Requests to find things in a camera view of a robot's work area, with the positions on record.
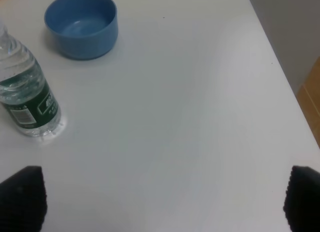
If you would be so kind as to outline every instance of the plastic bottle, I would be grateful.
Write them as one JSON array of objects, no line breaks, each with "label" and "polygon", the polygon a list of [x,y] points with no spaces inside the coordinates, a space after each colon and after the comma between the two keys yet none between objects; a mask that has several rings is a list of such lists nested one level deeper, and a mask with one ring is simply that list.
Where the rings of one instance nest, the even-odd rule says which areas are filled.
[{"label": "plastic bottle", "polygon": [[0,102],[29,136],[54,130],[61,112],[32,53],[10,36],[0,20]]}]

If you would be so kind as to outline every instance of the table surface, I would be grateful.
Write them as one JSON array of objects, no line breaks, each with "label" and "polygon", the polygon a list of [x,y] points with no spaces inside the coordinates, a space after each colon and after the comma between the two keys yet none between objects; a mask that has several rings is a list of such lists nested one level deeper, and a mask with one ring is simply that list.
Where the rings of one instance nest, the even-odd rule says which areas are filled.
[{"label": "table surface", "polygon": [[106,56],[60,56],[53,0],[0,0],[63,113],[29,138],[0,113],[0,180],[41,165],[44,232],[279,231],[291,167],[320,152],[249,0],[114,0]]}]

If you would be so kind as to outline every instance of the bowl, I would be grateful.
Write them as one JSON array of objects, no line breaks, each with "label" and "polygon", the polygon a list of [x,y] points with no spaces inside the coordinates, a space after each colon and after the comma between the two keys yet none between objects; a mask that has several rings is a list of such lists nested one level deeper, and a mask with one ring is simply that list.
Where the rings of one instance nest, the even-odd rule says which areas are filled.
[{"label": "bowl", "polygon": [[72,59],[100,57],[113,48],[118,36],[112,0],[55,0],[44,21],[58,49]]}]

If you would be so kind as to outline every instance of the bottle label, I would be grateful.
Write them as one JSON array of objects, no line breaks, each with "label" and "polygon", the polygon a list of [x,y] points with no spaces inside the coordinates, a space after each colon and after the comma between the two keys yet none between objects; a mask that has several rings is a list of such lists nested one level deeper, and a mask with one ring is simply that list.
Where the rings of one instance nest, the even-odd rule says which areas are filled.
[{"label": "bottle label", "polygon": [[23,104],[2,104],[16,124],[25,129],[45,125],[53,119],[59,108],[47,82],[37,96]]}]

